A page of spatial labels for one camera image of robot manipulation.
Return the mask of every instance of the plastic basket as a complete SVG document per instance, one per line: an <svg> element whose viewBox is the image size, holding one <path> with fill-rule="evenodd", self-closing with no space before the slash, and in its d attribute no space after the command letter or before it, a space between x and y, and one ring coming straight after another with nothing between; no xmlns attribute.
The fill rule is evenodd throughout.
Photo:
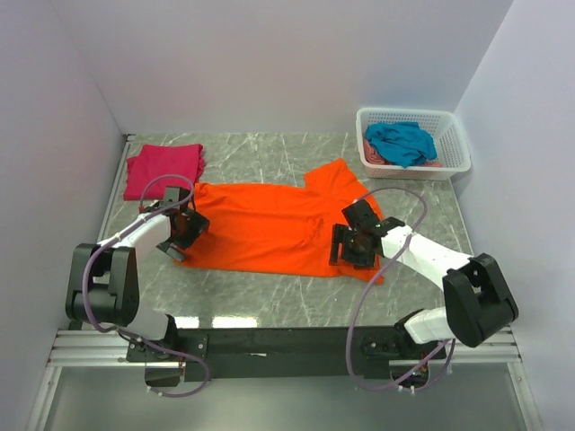
<svg viewBox="0 0 575 431"><path fill-rule="evenodd" d="M363 136L367 126L374 123L397 123L417 121L420 128L433 136L438 152L437 160L441 168L410 166L403 168L393 165L368 163L363 148ZM471 168L471 158L464 131L456 116L443 110L397 110L388 108L362 108L356 120L358 150L361 162L366 167L368 177L397 178L406 180L447 180L459 172Z"/></svg>

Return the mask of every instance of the orange shirt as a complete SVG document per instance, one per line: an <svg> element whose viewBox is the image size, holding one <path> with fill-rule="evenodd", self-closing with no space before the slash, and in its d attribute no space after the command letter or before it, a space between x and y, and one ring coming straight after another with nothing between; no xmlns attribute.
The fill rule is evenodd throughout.
<svg viewBox="0 0 575 431"><path fill-rule="evenodd" d="M182 265L368 281L376 269L329 264L333 225L346 224L341 210L366 191L342 159L308 172L304 188L196 184L196 207L210 225Z"/></svg>

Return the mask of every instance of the gray wall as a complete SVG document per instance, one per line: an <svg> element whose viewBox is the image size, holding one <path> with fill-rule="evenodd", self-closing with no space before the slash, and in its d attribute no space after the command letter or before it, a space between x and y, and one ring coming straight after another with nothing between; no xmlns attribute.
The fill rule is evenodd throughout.
<svg viewBox="0 0 575 431"><path fill-rule="evenodd" d="M545 429L573 429L575 4L516 0L457 113L473 171L456 182L476 251L497 256Z"/></svg>
<svg viewBox="0 0 575 431"><path fill-rule="evenodd" d="M121 135L47 0L0 1L0 418L23 429Z"/></svg>
<svg viewBox="0 0 575 431"><path fill-rule="evenodd" d="M511 0L52 4L124 132L311 132L453 110Z"/></svg>

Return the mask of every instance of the gray marble tabletop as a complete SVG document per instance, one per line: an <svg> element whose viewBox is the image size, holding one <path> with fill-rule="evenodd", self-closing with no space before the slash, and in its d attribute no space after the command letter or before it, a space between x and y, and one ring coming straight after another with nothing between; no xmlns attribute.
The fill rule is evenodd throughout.
<svg viewBox="0 0 575 431"><path fill-rule="evenodd" d="M369 179L358 156L355 134L200 134L140 135L128 142L128 156L143 144L204 145L210 183L266 182L304 186L303 175L339 157L368 189L399 185L429 203L420 233L457 251L471 247L450 181ZM126 164L105 223L108 237L137 215L137 202L122 198ZM384 191L376 200L386 216L408 224L419 217L418 200L401 191ZM365 286L351 277L319 278L185 268L158 250L138 263L142 301L177 317L179 326L306 327L345 326ZM417 308L442 304L441 292L427 279L397 264L376 286L360 314L360 324L393 324Z"/></svg>

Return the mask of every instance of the orange garment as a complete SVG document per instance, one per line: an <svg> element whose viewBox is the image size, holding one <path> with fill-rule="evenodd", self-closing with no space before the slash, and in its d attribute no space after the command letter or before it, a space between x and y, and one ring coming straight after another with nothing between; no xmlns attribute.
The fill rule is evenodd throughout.
<svg viewBox="0 0 575 431"><path fill-rule="evenodd" d="M333 225L346 224L341 210L366 192L342 159L308 172L304 188L196 184L196 207L210 225L182 265L368 281L376 269L329 264Z"/></svg>

